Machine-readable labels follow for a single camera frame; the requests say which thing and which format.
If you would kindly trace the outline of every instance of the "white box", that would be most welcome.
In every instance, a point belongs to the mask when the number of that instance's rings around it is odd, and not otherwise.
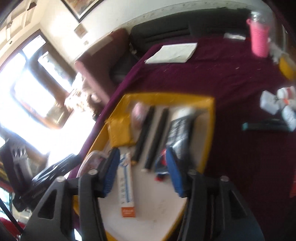
[[[260,97],[260,108],[272,115],[275,115],[279,111],[279,104],[277,101],[278,98],[276,95],[268,91],[263,91]]]
[[[121,214],[124,218],[135,218],[136,213],[133,199],[131,154],[129,152],[120,155],[117,179]]]

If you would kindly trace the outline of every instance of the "white package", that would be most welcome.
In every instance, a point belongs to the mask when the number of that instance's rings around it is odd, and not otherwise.
[[[275,115],[279,111],[279,104],[276,95],[263,91],[260,97],[260,108],[268,113]]]
[[[282,113],[281,113],[285,123],[287,124],[288,128],[290,131],[294,131],[296,128],[296,114],[295,112],[291,109],[290,106],[286,106]]]

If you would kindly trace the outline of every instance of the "metal bolt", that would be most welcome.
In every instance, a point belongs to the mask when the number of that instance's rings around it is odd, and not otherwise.
[[[189,175],[196,175],[196,170],[194,170],[194,169],[190,169],[190,170],[188,171],[188,174],[189,174]]]
[[[229,182],[229,177],[227,177],[227,176],[221,176],[221,177],[220,177],[220,180],[221,180],[222,182]]]
[[[98,171],[97,171],[97,169],[91,169],[91,170],[89,170],[89,174],[90,175],[97,175]]]
[[[57,177],[57,182],[59,182],[59,183],[65,181],[65,180],[66,180],[66,178],[64,176]]]

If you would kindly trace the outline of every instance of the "purple tablecloth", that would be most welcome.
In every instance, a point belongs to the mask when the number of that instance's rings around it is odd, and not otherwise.
[[[85,156],[120,98],[127,92],[178,92],[216,99],[216,123],[206,175],[227,175],[257,218],[266,240],[283,222],[295,172],[296,135],[241,131],[244,122],[271,115],[259,107],[263,90],[275,93],[288,86],[271,59],[251,53],[250,42],[220,37],[198,39],[185,64],[144,64],[160,45],[152,47],[116,90],[81,150]],[[75,177],[78,168],[70,177]]]

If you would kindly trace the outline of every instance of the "pink object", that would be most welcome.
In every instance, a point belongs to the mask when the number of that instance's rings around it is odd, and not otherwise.
[[[138,102],[135,104],[132,110],[132,119],[131,123],[135,129],[140,130],[142,128],[143,122],[148,113],[149,106],[144,103]]]
[[[252,39],[252,52],[258,57],[266,58],[269,53],[268,34],[270,27],[266,24],[247,19]]]

